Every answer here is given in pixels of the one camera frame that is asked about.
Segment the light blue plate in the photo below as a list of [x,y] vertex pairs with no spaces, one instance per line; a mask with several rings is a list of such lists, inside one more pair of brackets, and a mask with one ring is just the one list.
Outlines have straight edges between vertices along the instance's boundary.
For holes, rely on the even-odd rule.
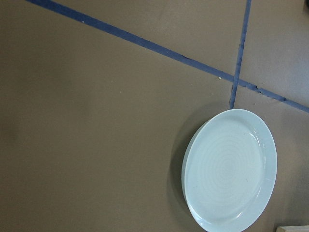
[[231,109],[206,121],[186,149],[181,183],[207,232],[242,232],[261,216],[276,181],[276,145],[255,113]]

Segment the bamboo cutting board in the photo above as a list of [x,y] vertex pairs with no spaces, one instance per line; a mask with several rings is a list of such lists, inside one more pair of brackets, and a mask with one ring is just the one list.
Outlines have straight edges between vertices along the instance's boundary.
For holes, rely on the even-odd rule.
[[304,226],[279,226],[276,232],[309,232],[309,225]]

